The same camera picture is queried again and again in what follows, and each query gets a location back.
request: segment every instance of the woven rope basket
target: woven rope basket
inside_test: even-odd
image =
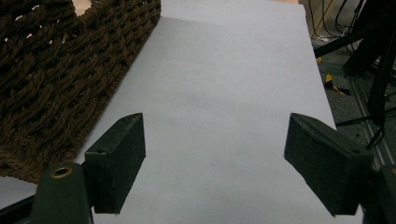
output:
[[[0,176],[73,160],[149,34],[160,0],[0,1]]]

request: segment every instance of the gray floor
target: gray floor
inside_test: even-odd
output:
[[[341,35],[334,26],[335,16],[338,12],[338,9],[342,3],[342,0],[339,0],[338,5],[334,8],[332,15],[327,19],[326,27],[328,31],[330,31],[333,35]],[[343,9],[339,22],[341,24],[350,24],[350,21],[353,17],[353,10],[356,5],[359,3],[357,0],[349,0],[346,4],[345,9]],[[319,35],[329,36],[329,34],[322,29]],[[318,39],[312,39],[312,45],[314,48],[323,46],[327,44]],[[332,52],[328,55],[322,57],[322,63],[318,65],[320,74],[322,76],[322,80],[324,82],[326,74],[332,75],[332,82],[338,88],[349,89],[349,83],[347,77],[345,77],[344,70],[342,69],[343,65],[349,58],[350,53],[346,48],[339,49],[335,52]],[[372,82],[374,80],[375,75],[369,72],[365,74],[361,74],[359,79],[361,80],[362,86],[366,90],[367,94],[369,94]],[[386,102],[386,108],[391,108],[396,106],[396,95],[392,95],[396,92],[396,88],[388,85],[387,95],[389,95],[389,100]],[[350,119],[359,118],[359,109],[357,102],[354,96],[351,95],[342,95],[337,93],[336,91],[326,90],[326,94],[329,100],[329,104],[332,109],[332,115],[335,122],[346,121]],[[389,113],[387,116],[395,115],[396,113]],[[385,136],[389,143],[389,148],[393,151],[396,151],[396,138],[394,137],[396,134],[396,117],[386,119],[385,125]],[[354,140],[358,144],[362,146],[367,146],[368,139],[364,134],[364,123],[358,123],[354,125],[349,125],[345,127],[339,127],[337,130],[340,133],[343,133],[350,139]]]

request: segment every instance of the white table surface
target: white table surface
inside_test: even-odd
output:
[[[304,8],[163,0],[162,15],[81,150],[143,112],[147,157],[121,214],[95,223],[361,223],[332,217],[283,158],[291,112],[334,127]],[[1,208],[35,186],[0,190]]]

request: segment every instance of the wicker basket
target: wicker basket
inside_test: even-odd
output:
[[[0,1],[0,176],[73,160],[161,13],[160,0]]]

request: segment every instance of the brown woven texture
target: brown woven texture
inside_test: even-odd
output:
[[[73,160],[161,13],[160,0],[0,1],[0,176]]]

